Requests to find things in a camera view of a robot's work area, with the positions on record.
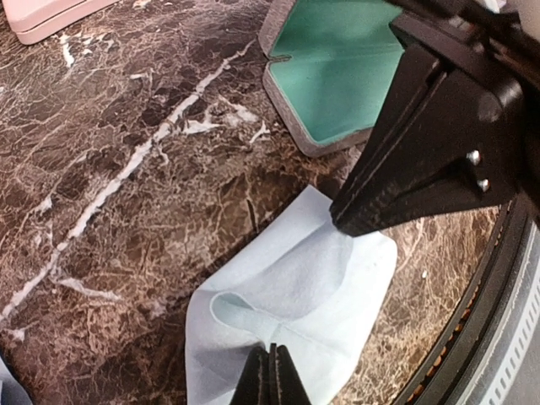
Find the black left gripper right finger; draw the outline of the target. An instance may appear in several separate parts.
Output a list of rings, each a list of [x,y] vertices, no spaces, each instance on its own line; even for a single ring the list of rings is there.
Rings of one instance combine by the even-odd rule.
[[[269,403],[308,403],[308,396],[288,349],[276,343],[271,344],[269,354]]]

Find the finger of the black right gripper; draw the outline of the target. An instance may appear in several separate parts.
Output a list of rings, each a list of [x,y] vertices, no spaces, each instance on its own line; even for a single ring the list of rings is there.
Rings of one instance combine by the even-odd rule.
[[[436,90],[397,122],[383,112],[330,208],[347,235],[500,205],[517,193],[523,97]]]

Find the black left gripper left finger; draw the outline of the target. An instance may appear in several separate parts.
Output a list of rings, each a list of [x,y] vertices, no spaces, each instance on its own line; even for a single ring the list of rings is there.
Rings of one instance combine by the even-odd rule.
[[[268,405],[269,353],[255,347],[248,355],[230,405]]]

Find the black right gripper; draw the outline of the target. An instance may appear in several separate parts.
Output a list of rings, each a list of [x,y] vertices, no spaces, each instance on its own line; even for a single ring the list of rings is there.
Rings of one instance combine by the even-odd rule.
[[[400,1],[388,25],[403,48],[380,114],[337,195],[355,199],[415,116],[432,122],[538,122],[539,44],[516,13],[475,1]]]

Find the grey case teal lining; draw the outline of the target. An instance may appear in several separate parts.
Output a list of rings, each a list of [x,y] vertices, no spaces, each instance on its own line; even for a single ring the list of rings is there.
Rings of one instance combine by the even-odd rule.
[[[273,1],[258,34],[263,86],[310,157],[364,143],[403,48],[387,1]]]

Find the light blue cleaning cloth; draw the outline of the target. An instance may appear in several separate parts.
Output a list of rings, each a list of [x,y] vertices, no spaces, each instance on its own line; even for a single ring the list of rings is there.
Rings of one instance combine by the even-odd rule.
[[[308,186],[192,295],[186,314],[190,404],[227,404],[249,352],[285,346],[314,404],[355,371],[397,265],[379,232],[338,231],[330,199]]]

